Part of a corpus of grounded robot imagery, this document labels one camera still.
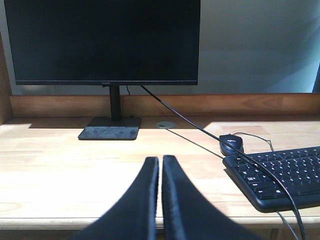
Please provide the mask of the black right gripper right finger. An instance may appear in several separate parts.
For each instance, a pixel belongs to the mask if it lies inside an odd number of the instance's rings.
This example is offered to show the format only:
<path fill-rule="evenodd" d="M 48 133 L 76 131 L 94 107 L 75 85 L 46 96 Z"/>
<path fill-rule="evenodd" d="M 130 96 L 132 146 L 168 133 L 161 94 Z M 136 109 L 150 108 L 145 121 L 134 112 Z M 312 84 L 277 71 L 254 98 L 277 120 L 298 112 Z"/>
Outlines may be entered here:
<path fill-rule="evenodd" d="M 258 240 L 194 186 L 173 155 L 162 162 L 162 214 L 167 240 Z"/>

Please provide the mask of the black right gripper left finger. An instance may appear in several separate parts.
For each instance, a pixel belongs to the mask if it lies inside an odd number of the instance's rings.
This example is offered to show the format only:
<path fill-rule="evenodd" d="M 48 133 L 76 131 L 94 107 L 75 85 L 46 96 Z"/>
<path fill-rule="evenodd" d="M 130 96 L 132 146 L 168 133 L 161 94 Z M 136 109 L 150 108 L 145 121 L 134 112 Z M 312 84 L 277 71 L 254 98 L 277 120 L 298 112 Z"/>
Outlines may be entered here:
<path fill-rule="evenodd" d="M 155 240 L 159 159 L 147 157 L 123 196 L 76 240 Z"/>

